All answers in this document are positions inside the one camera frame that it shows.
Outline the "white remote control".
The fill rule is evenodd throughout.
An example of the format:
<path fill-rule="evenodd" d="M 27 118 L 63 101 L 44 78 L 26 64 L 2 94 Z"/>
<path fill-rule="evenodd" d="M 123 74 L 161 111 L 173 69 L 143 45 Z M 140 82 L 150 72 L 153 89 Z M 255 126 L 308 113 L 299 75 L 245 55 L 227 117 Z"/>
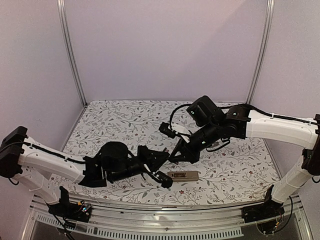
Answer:
<path fill-rule="evenodd" d="M 169 171 L 167 175 L 174 182 L 197 182 L 199 180 L 198 171 Z"/>

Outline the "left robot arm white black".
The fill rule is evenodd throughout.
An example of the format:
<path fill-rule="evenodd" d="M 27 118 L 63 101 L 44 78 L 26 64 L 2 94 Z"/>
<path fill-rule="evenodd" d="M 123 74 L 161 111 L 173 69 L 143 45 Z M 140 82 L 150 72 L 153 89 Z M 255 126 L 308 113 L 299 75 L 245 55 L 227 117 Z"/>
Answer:
<path fill-rule="evenodd" d="M 94 157 L 81 157 L 47 147 L 28 136 L 27 131 L 19 126 L 2 140 L 0 175 L 22 183 L 47 204 L 54 205 L 63 217 L 70 217 L 75 211 L 67 199 L 68 192 L 53 186 L 39 170 L 89 188 L 106 187 L 136 175 L 148 175 L 165 189 L 173 185 L 172 178 L 159 170 L 169 158 L 165 151 L 140 145 L 137 155 L 133 155 L 124 143 L 110 141 Z"/>

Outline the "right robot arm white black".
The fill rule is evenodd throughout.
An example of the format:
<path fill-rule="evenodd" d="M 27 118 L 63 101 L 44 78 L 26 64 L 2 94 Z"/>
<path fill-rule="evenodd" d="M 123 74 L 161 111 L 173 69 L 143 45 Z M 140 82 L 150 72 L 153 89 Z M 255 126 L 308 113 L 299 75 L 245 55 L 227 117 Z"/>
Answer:
<path fill-rule="evenodd" d="M 180 137 L 172 151 L 172 163 L 199 161 L 200 152 L 214 142 L 230 138 L 262 138 L 286 142 L 303 148 L 297 163 L 265 194 L 258 213 L 269 218 L 291 194 L 308 180 L 320 174 L 320 116 L 296 118 L 264 112 L 250 104 L 230 106 L 224 113 L 221 107 L 206 95 L 186 105 L 199 130 L 191 135 L 176 132 Z"/>

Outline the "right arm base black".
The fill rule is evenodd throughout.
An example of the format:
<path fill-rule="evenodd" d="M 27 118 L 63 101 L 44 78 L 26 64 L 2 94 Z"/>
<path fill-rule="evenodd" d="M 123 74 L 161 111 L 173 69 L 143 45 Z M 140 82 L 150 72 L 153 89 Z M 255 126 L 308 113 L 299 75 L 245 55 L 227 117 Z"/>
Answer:
<path fill-rule="evenodd" d="M 241 209 L 241 218 L 245 223 L 265 220 L 285 213 L 283 203 L 272 200 L 273 188 L 274 185 L 268 188 L 263 203 L 245 206 Z"/>

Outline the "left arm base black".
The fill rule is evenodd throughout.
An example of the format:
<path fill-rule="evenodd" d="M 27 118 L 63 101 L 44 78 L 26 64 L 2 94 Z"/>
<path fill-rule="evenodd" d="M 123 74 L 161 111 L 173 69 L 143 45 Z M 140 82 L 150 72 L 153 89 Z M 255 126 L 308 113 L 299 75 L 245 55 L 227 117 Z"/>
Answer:
<path fill-rule="evenodd" d="M 59 187 L 59 190 L 58 203 L 47 204 L 48 212 L 63 219 L 88 223 L 92 214 L 92 205 L 84 200 L 72 203 L 69 199 L 69 192 L 62 186 Z"/>

